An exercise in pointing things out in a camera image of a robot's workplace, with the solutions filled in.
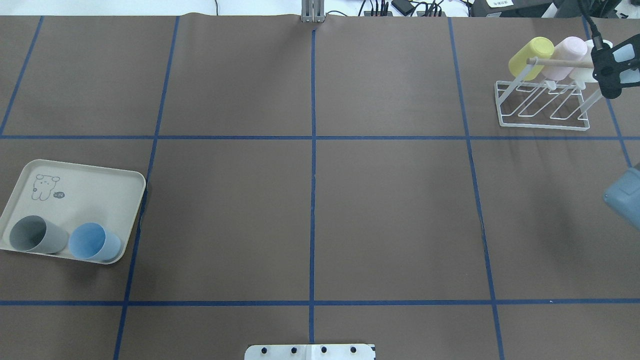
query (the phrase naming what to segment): power adapter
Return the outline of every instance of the power adapter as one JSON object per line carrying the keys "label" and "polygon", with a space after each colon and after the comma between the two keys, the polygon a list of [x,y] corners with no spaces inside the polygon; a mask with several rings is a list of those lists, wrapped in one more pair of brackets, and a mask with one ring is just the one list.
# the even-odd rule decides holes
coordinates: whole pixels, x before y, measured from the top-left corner
{"label": "power adapter", "polygon": [[409,15],[414,9],[409,0],[393,0],[391,2],[391,5],[393,5],[394,8],[396,8],[404,16]]}

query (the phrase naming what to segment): light blue object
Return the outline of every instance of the light blue object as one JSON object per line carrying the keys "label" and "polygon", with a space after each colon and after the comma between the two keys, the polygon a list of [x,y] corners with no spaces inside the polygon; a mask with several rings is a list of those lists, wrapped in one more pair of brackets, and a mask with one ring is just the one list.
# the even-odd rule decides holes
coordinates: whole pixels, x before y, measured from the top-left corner
{"label": "light blue object", "polygon": [[116,234],[95,222],[80,225],[69,238],[69,251],[82,260],[109,261],[119,255],[121,247]]}
{"label": "light blue object", "polygon": [[604,201],[640,230],[640,163],[607,189]]}

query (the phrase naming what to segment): blue cup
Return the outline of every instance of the blue cup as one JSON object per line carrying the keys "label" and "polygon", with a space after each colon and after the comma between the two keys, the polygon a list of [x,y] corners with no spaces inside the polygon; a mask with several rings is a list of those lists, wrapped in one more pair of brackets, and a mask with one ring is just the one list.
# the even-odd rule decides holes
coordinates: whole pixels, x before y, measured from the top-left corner
{"label": "blue cup", "polygon": [[69,237],[69,251],[76,259],[110,261],[121,248],[118,236],[95,222],[80,225]]}

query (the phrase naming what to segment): white label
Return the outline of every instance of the white label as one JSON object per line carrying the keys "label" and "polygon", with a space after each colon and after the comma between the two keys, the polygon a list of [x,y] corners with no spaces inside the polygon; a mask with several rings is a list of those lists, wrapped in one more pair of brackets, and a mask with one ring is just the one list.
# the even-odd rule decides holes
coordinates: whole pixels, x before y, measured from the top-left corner
{"label": "white label", "polygon": [[503,8],[505,6],[512,6],[513,0],[486,0],[486,3],[490,8]]}

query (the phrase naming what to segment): white bracket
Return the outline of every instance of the white bracket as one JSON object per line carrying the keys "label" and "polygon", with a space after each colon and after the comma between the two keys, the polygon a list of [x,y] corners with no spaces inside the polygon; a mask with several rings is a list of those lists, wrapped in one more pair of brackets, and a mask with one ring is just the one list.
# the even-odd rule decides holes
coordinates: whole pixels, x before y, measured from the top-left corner
{"label": "white bracket", "polygon": [[370,344],[252,345],[244,360],[376,360]]}
{"label": "white bracket", "polygon": [[324,0],[302,0],[302,22],[324,22]]}

